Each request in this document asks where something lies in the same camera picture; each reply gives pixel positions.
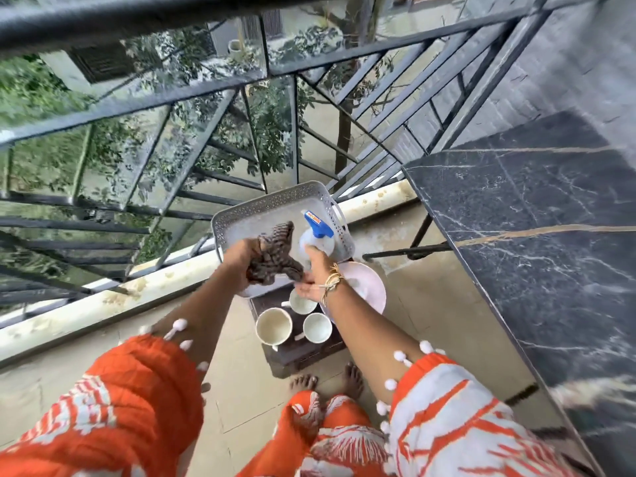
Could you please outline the person's left hand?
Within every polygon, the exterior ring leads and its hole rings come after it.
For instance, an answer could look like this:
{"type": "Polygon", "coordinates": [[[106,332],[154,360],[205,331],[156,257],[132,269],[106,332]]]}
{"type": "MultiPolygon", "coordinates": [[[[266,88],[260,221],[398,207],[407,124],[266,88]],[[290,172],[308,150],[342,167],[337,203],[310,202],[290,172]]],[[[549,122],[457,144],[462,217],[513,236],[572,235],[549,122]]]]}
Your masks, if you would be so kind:
{"type": "Polygon", "coordinates": [[[254,283],[250,265],[260,259],[261,246],[259,238],[244,238],[233,244],[223,256],[220,268],[223,269],[223,278],[234,295],[245,290],[254,283]]]}

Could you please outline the person's right hand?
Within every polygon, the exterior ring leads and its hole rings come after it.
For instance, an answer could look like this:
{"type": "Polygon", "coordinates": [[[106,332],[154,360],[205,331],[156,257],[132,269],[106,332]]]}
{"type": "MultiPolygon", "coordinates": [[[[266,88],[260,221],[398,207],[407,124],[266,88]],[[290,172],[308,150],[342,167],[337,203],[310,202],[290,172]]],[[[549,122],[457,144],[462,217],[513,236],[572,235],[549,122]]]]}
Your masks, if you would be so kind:
{"type": "Polygon", "coordinates": [[[324,306],[329,305],[330,301],[334,301],[337,295],[343,294],[346,287],[346,280],[338,272],[330,273],[333,264],[337,263],[326,255],[326,267],[310,267],[309,271],[305,272],[303,280],[295,284],[295,289],[303,297],[324,306]]]}

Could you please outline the white spray bottle blue trigger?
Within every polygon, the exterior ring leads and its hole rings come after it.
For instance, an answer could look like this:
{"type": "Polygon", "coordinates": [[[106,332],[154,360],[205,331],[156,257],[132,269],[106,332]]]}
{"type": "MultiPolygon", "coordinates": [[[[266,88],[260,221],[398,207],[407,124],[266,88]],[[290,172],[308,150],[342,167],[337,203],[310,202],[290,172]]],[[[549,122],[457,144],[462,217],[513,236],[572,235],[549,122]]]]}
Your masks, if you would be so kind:
{"type": "Polygon", "coordinates": [[[318,248],[327,256],[332,255],[335,249],[335,233],[330,225],[310,210],[304,210],[303,217],[308,224],[308,229],[302,232],[299,238],[299,251],[303,260],[310,261],[305,249],[307,245],[318,248]]]}

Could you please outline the brown patterned cloth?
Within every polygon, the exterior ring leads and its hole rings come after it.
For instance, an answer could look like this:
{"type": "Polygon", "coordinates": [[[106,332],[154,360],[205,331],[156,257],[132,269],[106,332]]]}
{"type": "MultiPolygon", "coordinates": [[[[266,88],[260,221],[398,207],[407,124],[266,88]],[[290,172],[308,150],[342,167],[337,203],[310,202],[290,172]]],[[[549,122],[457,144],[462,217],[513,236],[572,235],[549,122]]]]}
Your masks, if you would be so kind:
{"type": "Polygon", "coordinates": [[[294,223],[287,221],[274,226],[271,233],[257,237],[259,255],[250,260],[246,273],[249,283],[270,286],[277,275],[285,275],[296,283],[303,281],[303,265],[290,255],[293,232],[294,223]]]}

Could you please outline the person's right forearm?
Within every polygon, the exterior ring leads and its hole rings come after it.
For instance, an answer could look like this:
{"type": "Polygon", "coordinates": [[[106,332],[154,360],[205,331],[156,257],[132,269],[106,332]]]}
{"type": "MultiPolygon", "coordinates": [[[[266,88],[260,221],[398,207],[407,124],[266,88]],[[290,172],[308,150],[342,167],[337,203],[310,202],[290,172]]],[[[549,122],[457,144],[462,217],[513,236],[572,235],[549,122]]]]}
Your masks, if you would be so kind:
{"type": "Polygon", "coordinates": [[[424,354],[419,341],[376,312],[347,282],[345,284],[343,294],[331,300],[327,309],[371,392],[378,400],[391,404],[394,390],[386,388],[386,381],[398,382],[408,371],[407,365],[396,360],[394,353],[404,353],[411,363],[424,354]]]}

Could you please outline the person's left forearm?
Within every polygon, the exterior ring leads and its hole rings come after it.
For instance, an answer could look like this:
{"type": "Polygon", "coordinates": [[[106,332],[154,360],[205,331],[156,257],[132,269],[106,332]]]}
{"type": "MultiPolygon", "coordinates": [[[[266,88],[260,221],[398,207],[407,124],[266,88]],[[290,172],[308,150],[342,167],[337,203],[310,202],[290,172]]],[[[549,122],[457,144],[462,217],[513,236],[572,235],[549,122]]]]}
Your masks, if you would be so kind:
{"type": "Polygon", "coordinates": [[[152,325],[154,337],[184,350],[205,374],[234,297],[248,285],[246,270],[222,264],[177,308],[152,325]]]}

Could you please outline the small white cup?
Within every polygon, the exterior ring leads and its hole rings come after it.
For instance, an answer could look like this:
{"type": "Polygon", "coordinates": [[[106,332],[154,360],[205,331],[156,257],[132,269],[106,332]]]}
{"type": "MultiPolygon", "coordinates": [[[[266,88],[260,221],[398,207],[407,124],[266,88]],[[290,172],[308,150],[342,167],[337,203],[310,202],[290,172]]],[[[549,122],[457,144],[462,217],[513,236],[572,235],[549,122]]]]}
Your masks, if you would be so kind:
{"type": "Polygon", "coordinates": [[[303,330],[294,337],[294,341],[307,340],[313,344],[323,344],[330,339],[333,323],[323,313],[311,313],[303,321],[303,330]]]}
{"type": "Polygon", "coordinates": [[[298,315],[310,315],[316,312],[318,305],[316,301],[301,296],[296,289],[293,289],[288,300],[281,303],[281,308],[292,310],[298,315]]]}

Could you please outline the pink round plate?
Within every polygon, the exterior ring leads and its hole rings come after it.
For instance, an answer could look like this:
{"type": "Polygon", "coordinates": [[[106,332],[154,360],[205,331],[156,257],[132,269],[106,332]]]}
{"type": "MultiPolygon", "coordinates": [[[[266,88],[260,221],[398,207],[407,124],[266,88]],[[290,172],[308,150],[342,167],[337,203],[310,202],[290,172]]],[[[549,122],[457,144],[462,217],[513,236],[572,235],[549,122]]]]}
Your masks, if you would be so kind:
{"type": "Polygon", "coordinates": [[[349,286],[376,312],[383,314],[387,304],[386,287],[379,274],[366,264],[347,261],[333,264],[330,273],[338,272],[349,286]]]}

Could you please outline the large white cup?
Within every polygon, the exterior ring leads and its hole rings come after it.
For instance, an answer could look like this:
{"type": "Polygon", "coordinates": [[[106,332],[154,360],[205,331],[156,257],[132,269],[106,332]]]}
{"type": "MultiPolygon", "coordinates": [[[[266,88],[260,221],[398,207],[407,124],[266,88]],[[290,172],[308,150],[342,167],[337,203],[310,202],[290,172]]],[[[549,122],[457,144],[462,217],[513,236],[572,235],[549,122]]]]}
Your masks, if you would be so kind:
{"type": "Polygon", "coordinates": [[[275,352],[290,338],[292,329],[291,316],[282,308],[267,309],[256,320],[256,336],[275,352]]]}

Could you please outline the person's right foot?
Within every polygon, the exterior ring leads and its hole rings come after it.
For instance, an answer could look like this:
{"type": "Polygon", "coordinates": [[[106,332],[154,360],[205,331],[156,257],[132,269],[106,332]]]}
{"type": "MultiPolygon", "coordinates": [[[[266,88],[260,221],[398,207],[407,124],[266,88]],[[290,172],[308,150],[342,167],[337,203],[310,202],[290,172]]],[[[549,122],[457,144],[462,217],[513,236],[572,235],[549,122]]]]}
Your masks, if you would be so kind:
{"type": "Polygon", "coordinates": [[[348,362],[345,366],[343,377],[340,393],[354,401],[358,401],[365,388],[362,372],[353,362],[348,362]]]}

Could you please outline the green leafy tree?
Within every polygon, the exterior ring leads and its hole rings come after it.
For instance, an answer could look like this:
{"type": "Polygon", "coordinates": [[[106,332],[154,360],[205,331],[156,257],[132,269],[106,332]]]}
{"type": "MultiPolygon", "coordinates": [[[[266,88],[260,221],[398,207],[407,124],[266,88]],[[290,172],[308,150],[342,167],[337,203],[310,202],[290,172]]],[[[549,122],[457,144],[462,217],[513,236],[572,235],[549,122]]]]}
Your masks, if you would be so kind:
{"type": "MultiPolygon", "coordinates": [[[[370,43],[372,31],[377,25],[372,22],[370,1],[346,0],[346,2],[325,1],[286,10],[294,23],[289,39],[278,47],[266,41],[270,65],[286,65],[298,60],[314,58],[318,55],[353,49],[370,43]]],[[[265,70],[265,52],[259,57],[260,64],[250,71],[239,72],[231,77],[265,70]]],[[[135,97],[163,94],[176,88],[196,87],[173,86],[163,91],[122,93],[102,100],[93,101],[88,96],[61,89],[52,83],[43,67],[34,61],[40,53],[23,54],[12,58],[0,57],[0,128],[16,128],[55,116],[84,112],[116,102],[128,101],[135,97]]],[[[375,87],[380,74],[391,69],[391,59],[377,62],[372,71],[374,80],[364,80],[337,102],[350,116],[338,109],[338,139],[335,152],[335,172],[343,170],[350,160],[345,155],[350,149],[353,111],[361,98],[375,87]]],[[[275,78],[257,81],[245,88],[249,108],[241,94],[230,105],[227,115],[212,136],[212,140],[229,145],[248,155],[252,161],[244,162],[250,176],[266,176],[284,172],[292,166],[291,106],[288,93],[290,80],[275,78]]],[[[194,150],[195,139],[203,132],[223,99],[224,92],[196,96],[188,100],[169,102],[171,109],[153,108],[143,113],[127,114],[114,118],[102,118],[94,124],[86,157],[87,173],[96,173],[107,178],[113,189],[106,195],[106,189],[92,183],[79,183],[80,193],[86,197],[105,198],[120,203],[146,203],[163,187],[166,195],[171,191],[178,173],[187,157],[194,150]]],[[[76,169],[79,167],[80,145],[87,127],[62,129],[45,136],[25,138],[15,143],[14,166],[9,182],[17,191],[65,192],[75,184],[76,169]]],[[[239,160],[245,160],[234,152],[215,145],[207,145],[194,165],[193,172],[183,183],[186,191],[202,182],[201,171],[231,175],[239,160]]]]}

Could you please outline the orange white patterned trousers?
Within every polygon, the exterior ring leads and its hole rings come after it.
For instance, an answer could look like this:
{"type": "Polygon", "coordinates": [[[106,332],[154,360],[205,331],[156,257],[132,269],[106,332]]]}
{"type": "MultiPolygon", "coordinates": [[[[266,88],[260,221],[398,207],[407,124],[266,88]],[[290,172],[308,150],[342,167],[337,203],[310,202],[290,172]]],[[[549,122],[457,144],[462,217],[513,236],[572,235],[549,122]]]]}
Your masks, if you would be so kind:
{"type": "Polygon", "coordinates": [[[383,433],[363,408],[338,394],[322,407],[304,390],[283,407],[273,436],[236,477],[390,477],[383,433]]]}

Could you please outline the white concrete curb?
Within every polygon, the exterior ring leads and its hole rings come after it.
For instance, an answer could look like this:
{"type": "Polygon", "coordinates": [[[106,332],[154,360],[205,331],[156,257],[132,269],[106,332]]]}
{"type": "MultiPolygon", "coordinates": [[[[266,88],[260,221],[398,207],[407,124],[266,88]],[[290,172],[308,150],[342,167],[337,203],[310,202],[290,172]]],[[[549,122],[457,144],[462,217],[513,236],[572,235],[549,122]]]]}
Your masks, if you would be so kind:
{"type": "Polygon", "coordinates": [[[194,249],[171,254],[168,265],[155,272],[152,264],[141,265],[140,277],[123,285],[126,294],[101,291],[72,303],[50,300],[0,318],[0,368],[193,290],[219,265],[212,240],[201,254],[190,256],[194,249]]]}

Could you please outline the black marble table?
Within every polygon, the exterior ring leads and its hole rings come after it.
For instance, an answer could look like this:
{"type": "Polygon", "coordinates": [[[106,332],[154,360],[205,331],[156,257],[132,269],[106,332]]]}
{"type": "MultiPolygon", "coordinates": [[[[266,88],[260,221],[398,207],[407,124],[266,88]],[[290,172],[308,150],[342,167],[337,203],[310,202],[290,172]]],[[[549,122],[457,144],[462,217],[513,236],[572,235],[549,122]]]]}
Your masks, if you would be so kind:
{"type": "Polygon", "coordinates": [[[454,251],[607,477],[636,477],[636,170],[559,112],[402,169],[411,260],[454,251]]]}

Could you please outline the grey building with vents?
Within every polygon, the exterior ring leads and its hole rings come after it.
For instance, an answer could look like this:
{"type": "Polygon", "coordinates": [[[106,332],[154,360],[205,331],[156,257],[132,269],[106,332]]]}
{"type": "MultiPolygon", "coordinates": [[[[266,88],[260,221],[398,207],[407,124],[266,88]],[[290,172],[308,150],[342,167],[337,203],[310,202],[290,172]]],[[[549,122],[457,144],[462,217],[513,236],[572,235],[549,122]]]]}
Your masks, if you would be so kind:
{"type": "Polygon", "coordinates": [[[52,83],[93,101],[122,93],[193,86],[254,70],[265,39],[275,47],[290,38],[294,23],[285,10],[159,31],[102,44],[38,54],[52,83]]]}

